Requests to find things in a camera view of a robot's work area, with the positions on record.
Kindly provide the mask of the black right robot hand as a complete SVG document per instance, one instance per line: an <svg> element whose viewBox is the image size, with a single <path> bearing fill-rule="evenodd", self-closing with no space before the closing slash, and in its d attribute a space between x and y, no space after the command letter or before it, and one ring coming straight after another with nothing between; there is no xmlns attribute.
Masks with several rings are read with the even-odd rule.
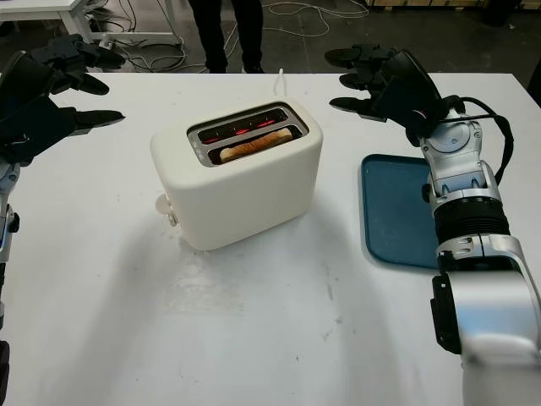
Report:
<svg viewBox="0 0 541 406"><path fill-rule="evenodd" d="M406 129L422 129L447 115L433 80L406 50L355 44L326 52L325 60L349 71L339 78L342 85L369 93L367 99L337 97L330 101L333 107L375 121L390 119Z"/></svg>

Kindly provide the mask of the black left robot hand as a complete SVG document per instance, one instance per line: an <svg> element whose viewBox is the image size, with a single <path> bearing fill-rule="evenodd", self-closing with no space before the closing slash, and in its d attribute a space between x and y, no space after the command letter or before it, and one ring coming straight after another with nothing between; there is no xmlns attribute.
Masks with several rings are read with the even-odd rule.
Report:
<svg viewBox="0 0 541 406"><path fill-rule="evenodd" d="M104 96L109 87L88 68L120 69L126 59L79 34L51 39L46 46L16 52L1 73L1 117L6 118L39 96L69 89Z"/></svg>

